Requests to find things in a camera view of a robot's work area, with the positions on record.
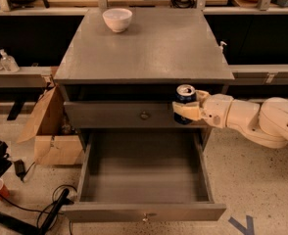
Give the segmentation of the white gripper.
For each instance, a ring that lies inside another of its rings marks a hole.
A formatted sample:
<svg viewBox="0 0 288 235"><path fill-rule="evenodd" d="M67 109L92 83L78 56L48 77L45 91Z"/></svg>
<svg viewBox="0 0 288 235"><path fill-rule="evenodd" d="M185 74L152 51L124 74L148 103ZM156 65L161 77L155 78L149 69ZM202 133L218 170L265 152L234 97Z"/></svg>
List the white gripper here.
<svg viewBox="0 0 288 235"><path fill-rule="evenodd" d="M173 102L173 111L191 120L203 120L211 127L225 128L228 112L234 98L223 94L212 95L208 91L196 91L197 102L178 103Z"/></svg>

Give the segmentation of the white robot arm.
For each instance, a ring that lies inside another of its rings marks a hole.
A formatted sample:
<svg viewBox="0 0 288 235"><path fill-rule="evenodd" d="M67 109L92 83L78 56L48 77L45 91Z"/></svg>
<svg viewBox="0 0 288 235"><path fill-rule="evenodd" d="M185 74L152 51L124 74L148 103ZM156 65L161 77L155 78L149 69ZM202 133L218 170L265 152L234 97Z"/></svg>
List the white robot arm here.
<svg viewBox="0 0 288 235"><path fill-rule="evenodd" d="M288 144L288 100L272 97L260 105L232 96L197 90L194 102L173 102L173 111L192 121L204 120L209 126L230 128L248 140L279 149Z"/></svg>

